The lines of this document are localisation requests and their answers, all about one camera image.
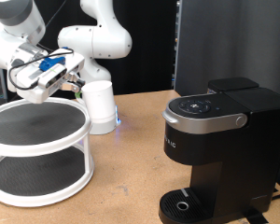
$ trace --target wooden table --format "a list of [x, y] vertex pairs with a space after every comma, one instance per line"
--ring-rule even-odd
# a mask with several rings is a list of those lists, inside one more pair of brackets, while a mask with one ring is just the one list
[[[77, 195], [45, 207], [0, 203], [0, 224], [161, 224], [161, 196], [187, 187], [190, 181], [191, 167], [170, 160], [163, 152], [161, 112], [175, 97], [175, 91], [116, 96], [122, 123], [112, 133], [91, 137], [95, 162], [91, 182]], [[280, 199], [272, 202], [264, 216], [280, 224]], [[243, 218], [231, 223], [248, 222]]]

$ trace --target white round stand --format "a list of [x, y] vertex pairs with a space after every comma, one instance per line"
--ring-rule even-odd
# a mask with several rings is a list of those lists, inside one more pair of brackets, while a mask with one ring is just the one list
[[37, 207], [83, 189], [94, 170], [90, 129], [85, 107], [73, 101], [0, 106], [0, 202]]

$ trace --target robotic arm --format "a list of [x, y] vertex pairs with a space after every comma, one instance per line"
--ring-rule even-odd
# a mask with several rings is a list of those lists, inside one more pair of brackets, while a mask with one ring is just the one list
[[58, 89], [79, 92], [84, 84], [77, 76], [82, 55], [68, 49], [48, 55], [36, 46], [45, 31], [33, 0], [0, 0], [0, 68], [8, 72], [8, 89], [34, 104]]
[[132, 48], [130, 34], [119, 24], [113, 10], [113, 0], [81, 0], [82, 10], [97, 20], [97, 26], [70, 26], [58, 37], [59, 47], [67, 46], [85, 58], [80, 71], [86, 83], [111, 80], [110, 73], [95, 59], [126, 57]]

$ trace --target black coffee maker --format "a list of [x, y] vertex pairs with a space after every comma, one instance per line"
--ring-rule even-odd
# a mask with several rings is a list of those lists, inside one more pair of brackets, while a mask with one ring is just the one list
[[164, 224], [221, 224], [268, 211], [280, 166], [280, 95], [246, 78], [209, 82], [163, 112], [164, 151], [192, 165], [190, 187], [166, 193]]

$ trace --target cable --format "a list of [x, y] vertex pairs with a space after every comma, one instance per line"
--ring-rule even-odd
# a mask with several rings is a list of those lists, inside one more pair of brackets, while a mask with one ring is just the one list
[[55, 18], [55, 16], [57, 16], [57, 14], [59, 13], [59, 11], [63, 8], [63, 6], [64, 6], [64, 4], [65, 4], [66, 1], [67, 1], [67, 0], [64, 0], [63, 4], [60, 6], [60, 8], [57, 10], [57, 12], [54, 14], [54, 16], [49, 20], [49, 22], [48, 22], [47, 25], [46, 25], [46, 28], [49, 27], [49, 24], [52, 22], [52, 20]]
[[64, 54], [73, 54], [73, 53], [74, 53], [74, 50], [73, 50], [73, 49], [68, 49], [68, 50], [71, 50], [71, 52], [68, 52], [68, 53], [56, 53], [56, 54], [51, 54], [51, 55], [48, 55], [48, 56], [44, 56], [44, 57], [41, 57], [41, 58], [32, 60], [32, 61], [30, 61], [30, 62], [28, 62], [28, 63], [19, 64], [19, 65], [16, 65], [16, 66], [10, 68], [9, 71], [8, 71], [8, 79], [9, 79], [9, 81], [10, 81], [11, 84], [14, 85], [17, 89], [22, 90], [22, 91], [28, 91], [28, 90], [34, 89], [34, 88], [37, 86], [38, 80], [39, 80], [39, 79], [38, 79], [37, 81], [35, 81], [33, 84], [31, 84], [31, 86], [28, 87], [28, 88], [20, 87], [20, 86], [18, 86], [18, 85], [12, 80], [12, 78], [11, 78], [11, 71], [12, 71], [13, 69], [15, 69], [15, 68], [23, 67], [23, 66], [25, 66], [25, 65], [28, 65], [28, 64], [30, 64], [30, 63], [35, 63], [35, 62], [37, 62], [37, 61], [39, 61], [39, 60], [42, 60], [42, 59], [46, 59], [46, 58], [53, 57], [53, 56], [60, 56], [60, 55], [64, 55]]
[[39, 46], [40, 48], [42, 48], [42, 49], [45, 49], [45, 50], [47, 50], [47, 51], [50, 51], [50, 52], [53, 52], [54, 50], [52, 50], [52, 49], [48, 49], [47, 47], [45, 47], [45, 46], [43, 46], [43, 45], [41, 45], [41, 44], [37, 44], [37, 46]]

